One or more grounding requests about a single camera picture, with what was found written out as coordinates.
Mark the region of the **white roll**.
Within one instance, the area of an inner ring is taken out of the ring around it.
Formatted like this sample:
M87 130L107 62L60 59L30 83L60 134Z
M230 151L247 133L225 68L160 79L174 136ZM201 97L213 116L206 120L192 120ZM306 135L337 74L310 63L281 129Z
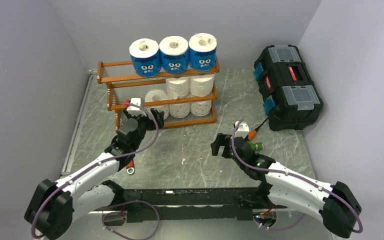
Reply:
M150 90L144 97L145 102L156 102L156 101L164 101L168 100L169 97L167 93L161 89L154 89ZM164 116L163 119L166 120L169 117L170 114L170 108L168 104L163 104L163 105L155 105L155 106L150 106L148 109L156 109L159 112L163 112Z
M177 119L182 119L190 113L190 102L175 103L169 105L169 114Z
M179 78L167 78L166 92L170 99L181 99L190 93L190 77L183 76Z
M197 117L204 117L210 113L211 108L211 100L194 101L190 105L190 112Z

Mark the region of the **orange wooden two-tier shelf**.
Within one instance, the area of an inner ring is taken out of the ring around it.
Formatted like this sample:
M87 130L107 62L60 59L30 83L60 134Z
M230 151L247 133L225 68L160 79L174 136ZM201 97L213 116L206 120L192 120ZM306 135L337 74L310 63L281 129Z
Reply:
M112 67L123 67L130 66L133 62L131 60L128 61L116 61L116 62L99 62L98 69L96 74L96 79L99 84L106 84L107 88L107 104L106 108L108 111L115 112L115 130L117 131L121 126L121 119L123 110L127 108L124 104L124 101L130 100L131 97L125 97L121 94L117 94L116 89L121 88L133 88L133 87L142 87L142 86L151 86L156 87L157 85L162 85L166 83L166 79L169 78L180 78L180 77L191 77L191 76L205 76L216 74L220 72L220 64L219 60L216 57L215 66L213 66L208 71L198 71L195 69L188 69L180 74L172 74L165 71L159 72L154 77L143 77L139 76L136 73L130 75L117 75L117 76L106 76L107 68ZM217 120L217 115L215 111L215 107L213 105L214 100L218 98L218 92L216 88L216 84L213 83L211 88L211 94L208 96L193 96L189 98L181 98L181 99L167 99L167 100L158 100L158 101L150 101L144 102L144 107L153 107L159 105L168 105L168 104L180 104L180 103L188 103L188 102L202 102L202 101L211 101L212 106L210 108L210 115L207 117L200 117L198 119L189 119L189 120L176 120L176 121L164 121L164 128L179 128L186 127L191 125L200 125L200 124L209 124L214 123Z

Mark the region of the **white roll sideways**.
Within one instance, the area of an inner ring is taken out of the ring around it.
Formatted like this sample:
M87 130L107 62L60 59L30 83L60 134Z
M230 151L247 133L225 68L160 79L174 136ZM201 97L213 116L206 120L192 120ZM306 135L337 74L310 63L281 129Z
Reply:
M189 78L189 91L193 96L205 97L212 93L215 74L196 75Z

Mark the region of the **blue roll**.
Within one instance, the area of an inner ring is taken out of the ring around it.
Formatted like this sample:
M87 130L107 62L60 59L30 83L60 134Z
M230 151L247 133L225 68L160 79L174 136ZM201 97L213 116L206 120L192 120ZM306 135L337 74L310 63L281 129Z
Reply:
M129 46L129 54L135 73L141 77L154 77L162 68L159 43L153 39L141 38Z
M217 39L209 33L196 33L191 36L189 45L189 66L205 72L216 63Z
M185 72L189 66L189 43L182 36L167 36L159 43L163 69L170 74Z

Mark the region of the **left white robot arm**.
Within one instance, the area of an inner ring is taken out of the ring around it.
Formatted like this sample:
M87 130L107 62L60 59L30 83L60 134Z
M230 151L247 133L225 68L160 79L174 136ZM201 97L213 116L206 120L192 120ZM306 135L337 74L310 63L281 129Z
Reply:
M138 115L127 110L125 114L117 134L95 160L64 178L45 179L37 185L24 214L33 238L56 240L72 222L99 208L146 204L139 195L106 178L127 167L142 151L140 144L147 131L164 127L164 112L152 108Z

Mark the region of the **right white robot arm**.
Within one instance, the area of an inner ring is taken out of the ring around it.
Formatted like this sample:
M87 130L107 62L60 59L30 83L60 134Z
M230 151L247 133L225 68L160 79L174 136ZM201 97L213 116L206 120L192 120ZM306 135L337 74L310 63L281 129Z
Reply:
M262 208L284 206L311 216L334 235L348 239L360 226L361 205L343 182L321 182L297 173L275 159L260 154L243 137L217 134L211 143L211 154L232 159L251 179L259 181L251 202Z

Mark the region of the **green and white pipe fitting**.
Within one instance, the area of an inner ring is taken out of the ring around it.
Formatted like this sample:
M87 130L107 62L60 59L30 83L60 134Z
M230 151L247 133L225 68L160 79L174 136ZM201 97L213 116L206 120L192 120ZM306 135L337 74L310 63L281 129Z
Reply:
M264 149L264 145L262 142L256 142L256 143L250 142L249 144L254 151L262 151Z

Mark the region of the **black plastic toolbox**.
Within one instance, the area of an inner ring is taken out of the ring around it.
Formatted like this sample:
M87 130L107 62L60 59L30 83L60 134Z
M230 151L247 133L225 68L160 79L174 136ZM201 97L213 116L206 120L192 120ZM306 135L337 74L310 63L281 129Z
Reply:
M265 47L253 74L272 131L303 130L318 120L324 103L297 46Z

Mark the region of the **red handled tool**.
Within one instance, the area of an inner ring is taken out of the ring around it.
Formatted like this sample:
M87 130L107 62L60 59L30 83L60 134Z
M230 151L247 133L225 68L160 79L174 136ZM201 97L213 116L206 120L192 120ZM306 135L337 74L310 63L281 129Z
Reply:
M133 175L135 173L135 163L133 159L126 165L126 172L128 175Z

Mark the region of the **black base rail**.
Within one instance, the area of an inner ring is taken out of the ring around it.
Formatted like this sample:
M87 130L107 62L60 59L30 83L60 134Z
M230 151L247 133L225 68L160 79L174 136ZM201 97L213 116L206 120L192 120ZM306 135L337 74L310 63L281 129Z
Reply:
M125 189L123 197L117 197L100 209L123 211L128 223L141 223L157 218L162 221L251 221L261 212L283 208L282 205L274 206L258 193L257 187Z

